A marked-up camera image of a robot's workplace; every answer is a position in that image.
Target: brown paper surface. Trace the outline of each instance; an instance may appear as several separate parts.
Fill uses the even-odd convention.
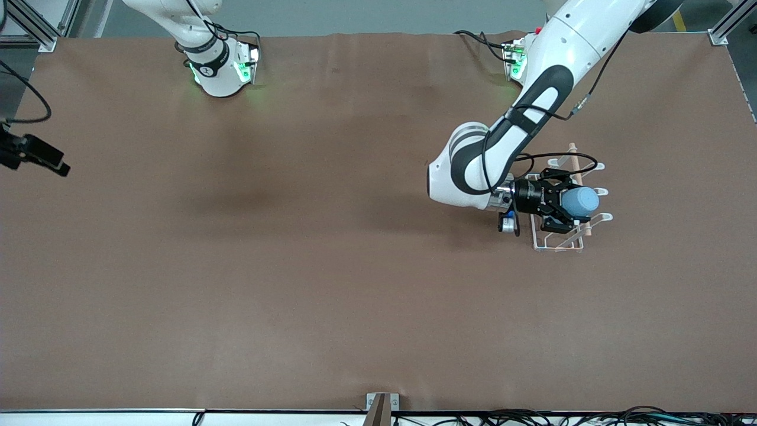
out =
[[[0,171],[3,408],[757,411],[757,132],[706,35],[627,37],[528,146],[607,164],[580,255],[425,194],[519,92],[482,46],[264,39],[258,85],[213,99],[172,44],[37,61],[53,118],[14,132],[72,171]]]

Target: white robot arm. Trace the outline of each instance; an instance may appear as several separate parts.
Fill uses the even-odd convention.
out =
[[[123,0],[168,31],[189,58],[197,84],[211,96],[226,97],[252,83],[259,46],[228,37],[206,15],[223,0]]]
[[[529,34],[525,39],[523,54],[527,63],[522,69],[514,69],[517,72],[513,74],[523,90],[513,106],[491,128],[471,122],[453,131],[447,146],[428,166],[428,195],[449,205],[541,215],[544,223],[554,224],[543,229],[553,232],[566,233],[576,220],[588,221],[586,214],[571,215],[561,206],[560,194],[577,187],[567,173],[552,171],[551,178],[542,176],[541,184],[538,182],[542,180],[514,180],[510,167],[575,85],[629,27],[656,27],[664,20],[659,17],[670,16],[682,1],[565,2],[538,35]],[[656,2],[660,5],[652,9]],[[653,25],[650,14],[655,15]]]

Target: floor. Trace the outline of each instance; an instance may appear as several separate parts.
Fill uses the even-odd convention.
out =
[[[331,33],[452,33],[470,29],[487,33],[532,30],[544,22],[540,0],[286,0],[245,2],[227,0],[213,20],[238,30],[256,30],[263,36],[321,36]],[[704,31],[731,8],[728,0],[688,0],[678,25],[669,20],[659,31]],[[728,46],[746,97],[757,102],[757,36],[749,28],[753,14],[728,37]],[[121,0],[89,0],[77,20],[76,35],[83,37],[161,37],[168,34],[155,22],[128,8]],[[24,76],[32,72],[35,49],[0,49],[0,59]],[[15,114],[23,85],[0,74],[0,117]]]

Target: metal bracket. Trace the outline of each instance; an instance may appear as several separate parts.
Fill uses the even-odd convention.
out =
[[[725,37],[734,28],[738,27],[740,23],[744,22],[752,11],[754,11],[755,7],[757,7],[757,0],[741,0],[738,4],[734,5],[713,28],[707,30],[710,43],[712,45],[727,45],[728,40]]]
[[[391,412],[400,409],[399,393],[367,393],[366,420],[363,426],[390,426]]]
[[[39,43],[39,51],[53,52],[61,33],[24,0],[8,0],[8,16]]]
[[[712,28],[707,30],[707,36],[710,38],[710,44],[712,45],[728,45],[728,38],[723,37],[721,39],[718,39],[715,37],[715,34],[712,33]]]
[[[371,409],[371,404],[373,404],[373,400],[376,398],[376,395],[379,395],[382,392],[374,392],[374,393],[366,393],[366,410]],[[389,395],[389,402],[391,402],[391,409],[394,411],[397,411],[400,409],[400,394],[399,393],[386,393],[386,395]]]

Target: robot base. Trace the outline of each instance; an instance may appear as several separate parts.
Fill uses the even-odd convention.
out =
[[[237,93],[244,85],[254,84],[257,63],[260,60],[260,48],[246,42],[228,38],[229,59],[218,70],[215,77],[206,77],[192,67],[195,82],[211,96],[225,98]]]

